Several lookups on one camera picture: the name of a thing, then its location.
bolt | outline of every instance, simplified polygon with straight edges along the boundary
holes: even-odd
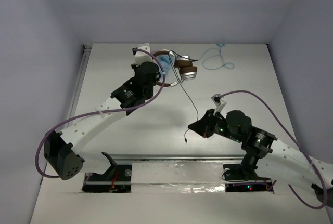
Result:
[[[130,169],[126,169],[125,176],[131,176],[131,175],[132,175],[132,171]]]

blue cable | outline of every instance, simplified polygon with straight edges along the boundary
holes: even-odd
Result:
[[[226,63],[226,62],[224,61],[224,58],[222,57],[221,49],[222,49],[222,47],[225,46],[225,44],[216,44],[216,45],[218,46],[218,48],[216,48],[216,47],[211,47],[211,48],[207,49],[207,50],[203,53],[203,55],[201,56],[201,58],[198,59],[198,61],[201,60],[201,59],[205,56],[205,54],[206,54],[208,51],[210,51],[210,50],[217,50],[217,51],[219,51],[219,54],[218,54],[218,55],[214,55],[214,56],[210,56],[210,57],[205,58],[205,59],[203,60],[203,62],[202,62],[202,66],[203,66],[205,69],[207,69],[207,70],[217,70],[217,69],[220,69],[220,68],[222,68],[222,67],[227,68],[227,69],[229,69],[229,70],[235,68],[235,65],[234,65],[233,63],[231,63],[231,62],[227,62],[227,63]],[[209,67],[205,67],[205,66],[204,66],[204,63],[205,63],[208,59],[215,58],[215,57],[220,57],[220,58],[221,58],[221,60],[222,60],[222,65],[221,65],[220,67],[217,67],[217,68],[209,68]]]

purple cable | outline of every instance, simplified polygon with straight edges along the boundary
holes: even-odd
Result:
[[[154,61],[156,61],[157,65],[161,68],[161,71],[162,71],[162,84],[160,86],[160,89],[157,91],[157,93],[151,98],[149,99],[147,102],[144,102],[143,104],[140,104],[138,106],[134,106],[134,107],[129,107],[129,108],[123,108],[123,109],[113,109],[113,110],[105,110],[105,111],[102,111],[102,113],[113,113],[113,112],[121,112],[121,111],[133,111],[133,110],[136,110],[142,106],[145,106],[147,104],[149,104],[150,102],[152,102],[154,99],[156,99],[160,93],[162,92],[162,89],[164,87],[164,83],[165,83],[165,73],[164,73],[164,68],[161,64],[161,62],[154,56],[152,55],[151,53],[145,51],[145,50],[141,50],[141,49],[133,49],[133,51],[140,51],[140,52],[143,52],[149,56],[152,57],[152,59]],[[38,173],[40,173],[42,176],[44,177],[47,177],[47,178],[59,178],[60,176],[51,176],[51,175],[48,175],[46,173],[44,173],[41,168],[40,168],[40,165],[39,165],[39,156],[40,156],[40,152],[42,150],[42,147],[47,139],[47,137],[53,132],[55,131],[57,128],[59,128],[60,126],[66,124],[66,123],[69,123],[69,122],[72,122],[76,119],[79,119],[79,118],[82,118],[82,117],[86,117],[86,116],[92,116],[92,115],[97,115],[97,114],[100,114],[99,111],[94,111],[94,112],[88,112],[88,113],[84,113],[84,114],[81,114],[81,115],[78,115],[78,116],[74,116],[74,117],[71,117],[65,121],[62,121],[61,123],[57,124],[56,126],[54,126],[51,130],[49,130],[45,136],[43,137],[42,141],[40,142],[38,148],[37,148],[37,151],[36,151],[36,156],[35,156],[35,166],[36,166],[36,169],[38,171]]]
[[[266,106],[266,108],[270,111],[270,113],[272,114],[272,116],[275,118],[275,120],[278,122],[278,124],[281,126],[281,128],[287,133],[287,135],[291,138],[291,140],[297,145],[297,147],[299,148],[300,152],[305,156],[305,158],[307,159],[307,161],[312,165],[315,173],[318,175],[318,178],[321,181],[321,184],[322,184],[322,187],[323,187],[323,191],[324,191],[324,200],[323,200],[323,203],[320,206],[318,206],[318,207],[311,206],[308,203],[306,203],[303,199],[301,199],[301,197],[296,193],[296,191],[293,189],[293,187],[291,185],[288,185],[289,188],[294,193],[294,195],[297,197],[297,199],[300,200],[305,206],[307,206],[309,208],[312,208],[312,209],[322,209],[323,207],[325,207],[326,204],[327,204],[328,195],[327,195],[326,185],[325,185],[325,182],[324,182],[324,179],[323,179],[321,173],[319,172],[317,166],[312,163],[311,158],[300,147],[300,145],[298,144],[298,142],[296,141],[296,139],[292,136],[292,134],[286,129],[286,127],[277,118],[277,116],[275,115],[275,113],[273,112],[273,110],[271,109],[271,107],[269,107],[268,104],[263,99],[261,99],[259,96],[257,96],[256,94],[254,94],[254,93],[252,93],[252,92],[250,92],[248,90],[234,90],[234,91],[230,91],[228,93],[222,94],[221,98],[223,98],[223,97],[225,97],[227,95],[230,95],[230,94],[234,94],[234,93],[248,93],[248,94],[251,94],[252,96],[256,97],[259,101],[261,101]]]
[[[263,181],[256,181],[256,182],[242,182],[242,183],[234,183],[233,186],[239,186],[239,185],[253,185],[253,184],[262,184],[262,185],[266,185],[269,186],[269,188],[267,189],[267,191],[271,191],[271,189],[273,188],[273,186],[275,185],[276,180],[272,183],[272,185],[270,186],[267,182],[263,182]]]

